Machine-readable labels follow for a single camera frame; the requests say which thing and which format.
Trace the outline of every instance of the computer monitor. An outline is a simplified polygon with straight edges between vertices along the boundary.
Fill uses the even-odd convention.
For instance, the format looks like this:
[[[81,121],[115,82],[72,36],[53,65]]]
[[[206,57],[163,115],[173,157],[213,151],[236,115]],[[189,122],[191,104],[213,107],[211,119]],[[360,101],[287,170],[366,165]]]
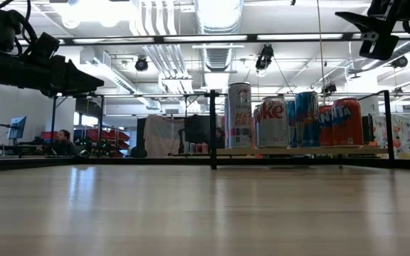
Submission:
[[[12,118],[7,139],[21,139],[25,130],[25,123],[26,117]]]

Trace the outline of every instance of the blue can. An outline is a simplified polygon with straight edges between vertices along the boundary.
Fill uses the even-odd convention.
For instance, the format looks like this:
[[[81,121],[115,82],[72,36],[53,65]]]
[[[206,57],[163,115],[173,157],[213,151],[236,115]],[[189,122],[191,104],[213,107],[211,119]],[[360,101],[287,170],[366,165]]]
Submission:
[[[295,101],[287,101],[289,121],[289,145],[297,147],[297,119],[295,118]]]
[[[297,120],[297,145],[320,146],[319,102],[316,92],[301,92],[295,95]]]

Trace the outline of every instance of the poster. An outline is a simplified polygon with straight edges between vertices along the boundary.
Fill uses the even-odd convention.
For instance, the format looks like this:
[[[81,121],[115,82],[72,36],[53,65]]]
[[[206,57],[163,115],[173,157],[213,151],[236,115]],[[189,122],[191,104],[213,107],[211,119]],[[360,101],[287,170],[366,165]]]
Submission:
[[[387,148],[385,116],[373,116],[374,140],[377,146]],[[392,114],[391,131],[395,159],[410,159],[410,114]]]

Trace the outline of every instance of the wooden floor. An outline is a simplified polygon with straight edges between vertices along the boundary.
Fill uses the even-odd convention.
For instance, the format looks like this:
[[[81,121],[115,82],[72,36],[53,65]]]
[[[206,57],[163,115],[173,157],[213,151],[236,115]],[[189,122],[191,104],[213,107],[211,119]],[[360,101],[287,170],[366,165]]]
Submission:
[[[2,171],[0,255],[410,255],[410,171]]]

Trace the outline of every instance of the shelf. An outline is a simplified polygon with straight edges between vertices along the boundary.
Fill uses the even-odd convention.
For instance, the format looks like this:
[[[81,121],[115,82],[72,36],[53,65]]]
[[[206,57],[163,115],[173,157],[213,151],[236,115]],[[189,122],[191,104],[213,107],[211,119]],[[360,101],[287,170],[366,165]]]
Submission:
[[[388,154],[388,149],[362,148],[298,148],[298,149],[217,149],[218,155],[266,154]]]

